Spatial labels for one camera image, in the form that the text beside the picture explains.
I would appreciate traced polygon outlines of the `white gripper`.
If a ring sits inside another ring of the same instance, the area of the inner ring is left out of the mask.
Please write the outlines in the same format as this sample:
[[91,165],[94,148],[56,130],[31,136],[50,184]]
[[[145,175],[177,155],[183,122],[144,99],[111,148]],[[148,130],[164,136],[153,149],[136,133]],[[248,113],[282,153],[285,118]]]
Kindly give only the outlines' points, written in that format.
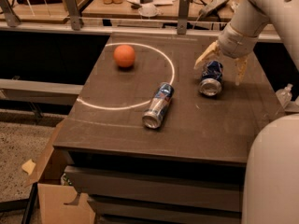
[[252,24],[237,27],[229,22],[218,36],[218,41],[211,43],[197,58],[194,69],[212,58],[220,56],[220,51],[228,57],[235,59],[235,85],[239,86],[247,70],[248,56],[258,41],[259,29]]

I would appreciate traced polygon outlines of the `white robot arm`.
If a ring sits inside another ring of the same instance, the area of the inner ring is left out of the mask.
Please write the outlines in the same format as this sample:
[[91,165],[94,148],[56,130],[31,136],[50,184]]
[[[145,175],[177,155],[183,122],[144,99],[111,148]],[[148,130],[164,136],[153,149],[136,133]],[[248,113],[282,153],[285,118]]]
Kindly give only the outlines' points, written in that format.
[[[243,58],[253,52],[266,24],[283,44],[257,50],[272,87],[298,83],[299,0],[244,0],[218,40],[196,64],[223,54]],[[299,224],[299,115],[266,125],[255,138],[247,161],[241,224]]]

